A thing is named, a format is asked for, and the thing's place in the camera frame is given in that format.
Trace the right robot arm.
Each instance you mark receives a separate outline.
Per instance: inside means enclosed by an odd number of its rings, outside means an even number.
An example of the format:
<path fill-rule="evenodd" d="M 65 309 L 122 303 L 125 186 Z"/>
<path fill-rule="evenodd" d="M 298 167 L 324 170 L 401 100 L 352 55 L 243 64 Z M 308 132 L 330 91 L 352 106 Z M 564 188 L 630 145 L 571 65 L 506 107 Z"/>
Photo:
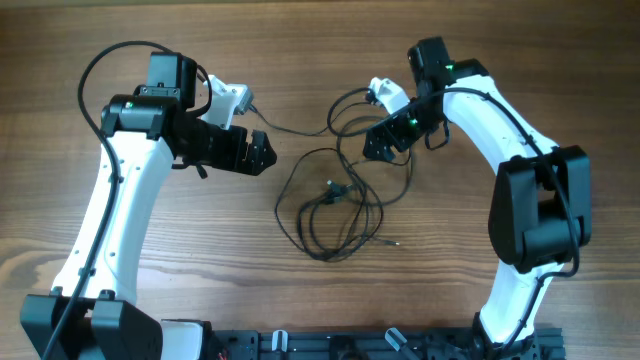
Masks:
<path fill-rule="evenodd" d="M 477 60 L 453 60 L 426 38 L 407 54 L 416 94 L 373 78 L 367 98 L 387 115 L 366 133 L 364 155 L 391 160 L 437 130 L 460 128 L 489 163 L 495 184 L 488 219 L 499 264 L 490 295 L 468 329 L 427 334 L 424 352 L 467 359 L 544 359 L 560 346 L 534 327 L 551 282 L 574 276 L 592 234 L 591 167 L 578 146 L 562 147 L 532 127 Z"/>

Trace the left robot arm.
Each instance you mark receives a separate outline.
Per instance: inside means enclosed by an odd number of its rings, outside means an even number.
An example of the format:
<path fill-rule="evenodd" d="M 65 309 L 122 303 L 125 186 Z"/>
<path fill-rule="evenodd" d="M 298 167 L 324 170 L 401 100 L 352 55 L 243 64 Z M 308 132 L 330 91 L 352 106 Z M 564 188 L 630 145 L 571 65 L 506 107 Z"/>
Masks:
<path fill-rule="evenodd" d="M 20 322 L 43 359 L 221 359 L 211 326 L 156 320 L 137 307 L 142 245 L 169 173 L 194 168 L 256 176 L 277 159 L 268 137 L 233 124 L 253 95 L 168 50 L 146 82 L 115 95 L 95 131 L 100 169 L 73 249 L 46 295 L 26 297 Z"/>

